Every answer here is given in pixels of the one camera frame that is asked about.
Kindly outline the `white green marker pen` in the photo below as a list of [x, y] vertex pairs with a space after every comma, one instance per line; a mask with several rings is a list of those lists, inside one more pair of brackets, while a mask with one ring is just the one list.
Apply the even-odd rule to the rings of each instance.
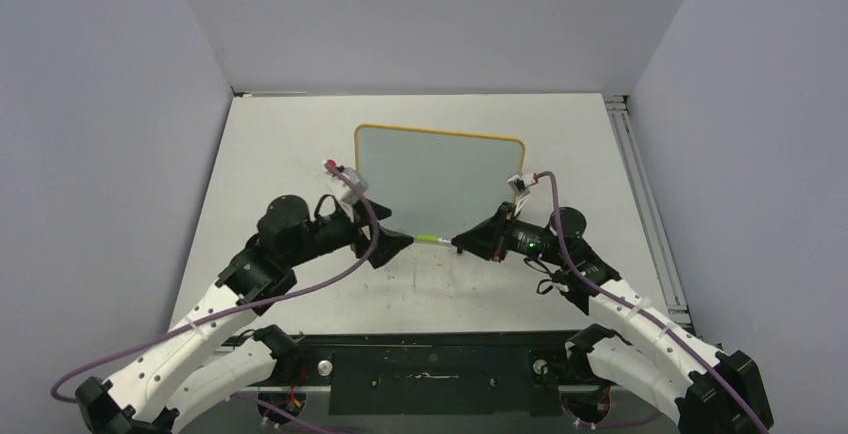
[[449, 238], [444, 238], [436, 235], [417, 235], [415, 241], [419, 243], [450, 245], [452, 241]]

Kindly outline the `green marker cap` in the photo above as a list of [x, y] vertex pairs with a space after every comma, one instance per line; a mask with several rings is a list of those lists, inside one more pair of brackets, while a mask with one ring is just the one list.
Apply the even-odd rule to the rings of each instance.
[[441, 238], [434, 235], [418, 235], [415, 237], [415, 241], [419, 243], [440, 244]]

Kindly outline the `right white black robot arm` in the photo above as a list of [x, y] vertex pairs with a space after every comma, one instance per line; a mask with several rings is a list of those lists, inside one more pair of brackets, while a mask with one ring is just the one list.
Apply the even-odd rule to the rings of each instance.
[[682, 433], [766, 433], [773, 427], [754, 360], [706, 343], [653, 307], [584, 240], [587, 222], [580, 211], [561, 207], [546, 226], [521, 221], [516, 211], [505, 202], [451, 243], [487, 261], [516, 253], [550, 265], [537, 292], [558, 290], [592, 321], [565, 343], [573, 379], [616, 384]]

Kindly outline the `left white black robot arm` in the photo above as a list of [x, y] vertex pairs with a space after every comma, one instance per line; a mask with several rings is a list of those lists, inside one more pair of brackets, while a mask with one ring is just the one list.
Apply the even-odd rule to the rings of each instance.
[[378, 268], [414, 239], [381, 226], [368, 212], [341, 203], [327, 216], [295, 195], [281, 196], [257, 223], [258, 232], [234, 256], [204, 296], [170, 330], [106, 379], [92, 377], [75, 391], [92, 433], [178, 433], [201, 413], [252, 384], [290, 382], [298, 370], [296, 342], [279, 327], [260, 328], [231, 353], [209, 357], [264, 314], [296, 283], [294, 267], [340, 248]]

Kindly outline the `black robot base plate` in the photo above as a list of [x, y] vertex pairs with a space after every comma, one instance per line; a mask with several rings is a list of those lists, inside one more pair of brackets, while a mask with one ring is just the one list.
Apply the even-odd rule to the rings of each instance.
[[559, 413], [610, 374], [581, 374], [566, 357], [574, 331], [308, 335], [260, 390], [329, 392], [331, 415]]

